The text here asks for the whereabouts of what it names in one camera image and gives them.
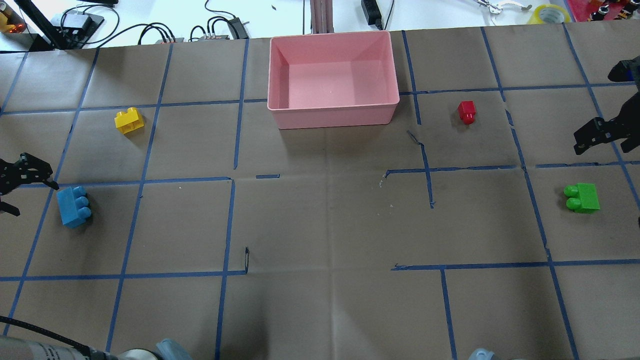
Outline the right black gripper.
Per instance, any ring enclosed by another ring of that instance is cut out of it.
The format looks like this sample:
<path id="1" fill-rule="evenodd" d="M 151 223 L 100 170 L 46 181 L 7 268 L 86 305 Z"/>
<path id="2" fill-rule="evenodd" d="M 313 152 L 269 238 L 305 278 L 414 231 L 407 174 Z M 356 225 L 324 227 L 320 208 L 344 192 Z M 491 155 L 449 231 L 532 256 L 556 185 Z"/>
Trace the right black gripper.
<path id="1" fill-rule="evenodd" d="M 640 60 L 627 59 L 618 61 L 613 66 L 607 78 L 611 82 L 634 82 L 640 86 Z M 622 106 L 611 120 L 594 117 L 573 133 L 576 155 L 582 155 L 590 148 L 608 144 L 620 139 L 623 153 L 630 153 L 640 145 L 640 92 L 636 91 Z"/>

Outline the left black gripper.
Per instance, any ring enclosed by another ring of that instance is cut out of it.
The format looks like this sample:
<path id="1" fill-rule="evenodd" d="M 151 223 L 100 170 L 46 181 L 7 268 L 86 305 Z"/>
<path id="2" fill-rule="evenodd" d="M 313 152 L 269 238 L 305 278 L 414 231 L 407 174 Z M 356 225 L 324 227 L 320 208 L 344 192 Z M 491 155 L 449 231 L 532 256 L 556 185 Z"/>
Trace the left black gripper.
<path id="1" fill-rule="evenodd" d="M 60 189 L 59 184 L 53 179 L 53 169 L 48 162 L 27 152 L 21 153 L 15 162 L 0 159 L 1 195 L 7 195 L 22 185 L 32 183 L 43 183 L 55 191 Z M 21 215 L 18 207 L 3 201 L 0 201 L 0 212 L 15 217 Z"/>

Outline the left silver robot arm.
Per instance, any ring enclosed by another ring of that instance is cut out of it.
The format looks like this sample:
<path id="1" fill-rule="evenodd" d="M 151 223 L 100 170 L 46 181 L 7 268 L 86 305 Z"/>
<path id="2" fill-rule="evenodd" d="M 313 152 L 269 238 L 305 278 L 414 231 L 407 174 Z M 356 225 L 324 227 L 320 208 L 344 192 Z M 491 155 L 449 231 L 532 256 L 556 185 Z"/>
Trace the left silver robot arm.
<path id="1" fill-rule="evenodd" d="M 43 183 L 58 191 L 53 180 L 53 169 L 48 162 L 23 152 L 16 162 L 1 160 L 1 194 L 9 194 L 22 185 Z M 190 360 L 190 354 L 173 339 L 163 339 L 155 350 L 133 348 L 120 354 L 112 354 L 64 337 L 41 326 L 14 319 L 0 317 L 1 323 L 22 328 L 62 343 L 62 346 L 46 342 L 30 341 L 2 335 L 1 358 L 3 360 Z"/>

